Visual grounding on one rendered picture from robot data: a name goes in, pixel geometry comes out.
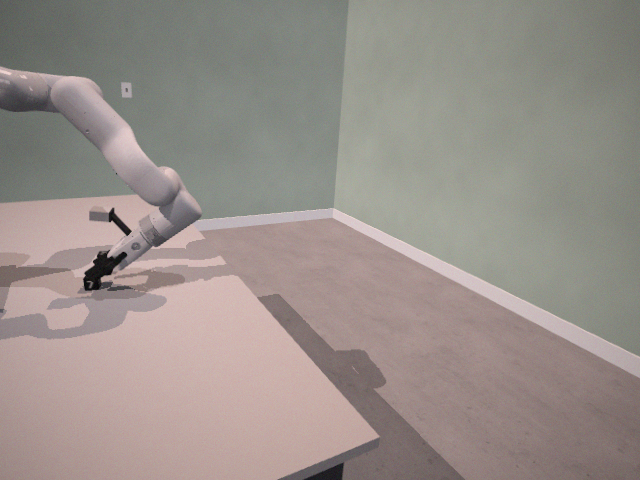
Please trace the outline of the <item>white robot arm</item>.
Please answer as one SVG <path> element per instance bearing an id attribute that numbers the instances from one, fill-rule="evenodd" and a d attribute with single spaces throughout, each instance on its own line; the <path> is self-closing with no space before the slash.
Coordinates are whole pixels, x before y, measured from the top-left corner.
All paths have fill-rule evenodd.
<path id="1" fill-rule="evenodd" d="M 143 233 L 153 244 L 160 246 L 200 219 L 201 208 L 179 175 L 169 167 L 157 167 L 145 155 L 129 124 L 104 101 L 99 86 L 84 77 L 63 77 L 0 66 L 0 108 L 11 112 L 60 111 L 139 197 L 159 207 L 140 220 Z"/>

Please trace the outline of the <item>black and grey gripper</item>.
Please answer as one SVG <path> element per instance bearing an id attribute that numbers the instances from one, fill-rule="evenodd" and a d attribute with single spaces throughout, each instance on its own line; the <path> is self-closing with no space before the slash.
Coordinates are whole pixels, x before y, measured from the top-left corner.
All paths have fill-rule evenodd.
<path id="1" fill-rule="evenodd" d="M 135 245 L 138 245 L 138 248 L 135 248 Z M 115 268 L 117 264 L 119 265 L 118 270 L 123 270 L 152 246 L 158 247 L 143 233 L 140 221 L 138 221 L 138 227 L 135 230 L 117 241 L 109 251 L 93 260 L 96 265 L 85 271 L 85 275 L 91 282 L 96 282 Z"/>

